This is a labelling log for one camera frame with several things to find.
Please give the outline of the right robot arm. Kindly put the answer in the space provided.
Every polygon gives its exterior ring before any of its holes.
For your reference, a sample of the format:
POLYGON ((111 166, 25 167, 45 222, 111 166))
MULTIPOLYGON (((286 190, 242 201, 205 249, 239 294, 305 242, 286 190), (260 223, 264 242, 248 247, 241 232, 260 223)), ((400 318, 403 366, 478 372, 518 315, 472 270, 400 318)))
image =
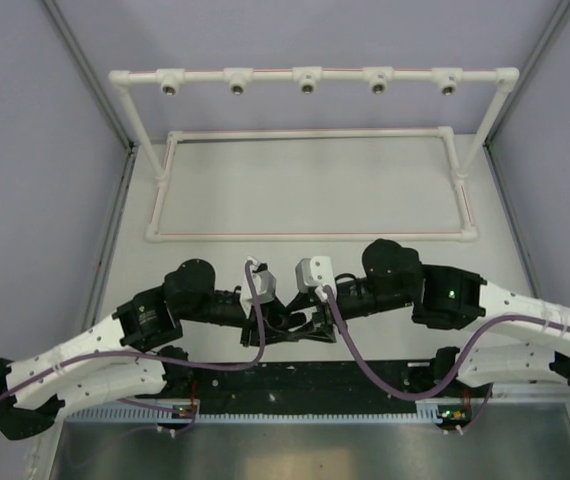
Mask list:
POLYGON ((344 274, 327 281, 326 257, 296 267, 298 293, 287 309, 311 308, 330 331, 343 321, 408 308, 418 325, 467 330, 461 349, 439 350, 448 361, 432 370, 434 388, 452 396, 465 386, 553 382, 570 387, 570 307, 517 294, 481 275, 453 266, 424 264, 412 248, 377 239, 361 256, 364 277, 344 274))

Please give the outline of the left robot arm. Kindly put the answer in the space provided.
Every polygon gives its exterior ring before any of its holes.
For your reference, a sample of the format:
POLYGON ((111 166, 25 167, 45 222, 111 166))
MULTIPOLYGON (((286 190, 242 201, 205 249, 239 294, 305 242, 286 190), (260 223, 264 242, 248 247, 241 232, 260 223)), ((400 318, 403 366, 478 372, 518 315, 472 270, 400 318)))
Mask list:
POLYGON ((233 290, 216 287, 214 267, 190 259, 161 285, 130 301, 74 338, 25 360, 0 358, 0 432, 16 441, 95 405, 133 397, 176 398, 198 370, 256 367, 267 346, 309 340, 317 326, 303 308, 284 305, 266 264, 249 258, 233 290), (244 362, 197 362, 175 341, 183 322, 237 328, 255 356, 244 362))

